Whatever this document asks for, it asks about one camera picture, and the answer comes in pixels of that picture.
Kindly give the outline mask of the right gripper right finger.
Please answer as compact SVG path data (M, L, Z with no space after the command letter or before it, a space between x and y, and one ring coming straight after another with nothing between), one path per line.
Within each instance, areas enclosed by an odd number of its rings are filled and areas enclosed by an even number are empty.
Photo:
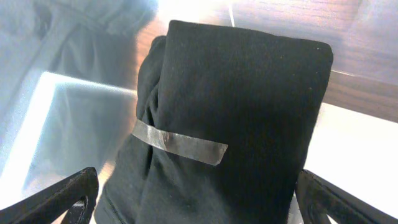
M397 224L397 219L370 206L316 174L302 170L295 194L305 224Z

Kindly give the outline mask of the clear plastic storage bin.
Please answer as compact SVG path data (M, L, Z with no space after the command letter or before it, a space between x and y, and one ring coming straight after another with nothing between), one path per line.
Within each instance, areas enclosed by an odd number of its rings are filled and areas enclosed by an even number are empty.
M136 116L139 70L171 21L326 43L321 105L397 123L396 1L2 1L1 208L85 167L97 171L97 207L128 136L221 162L227 144Z

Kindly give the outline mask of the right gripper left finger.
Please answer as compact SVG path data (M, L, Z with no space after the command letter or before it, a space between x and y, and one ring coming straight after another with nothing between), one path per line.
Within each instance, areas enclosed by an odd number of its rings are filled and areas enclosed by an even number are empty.
M88 224L99 192L97 171L86 167L44 190L1 210L1 223Z

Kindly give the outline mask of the black taped garment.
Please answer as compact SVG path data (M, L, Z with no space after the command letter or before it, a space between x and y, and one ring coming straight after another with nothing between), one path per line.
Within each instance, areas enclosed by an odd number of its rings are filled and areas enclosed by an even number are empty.
M227 144L217 166L128 136L97 223L285 223L333 63L323 42L171 21L141 65L136 116Z

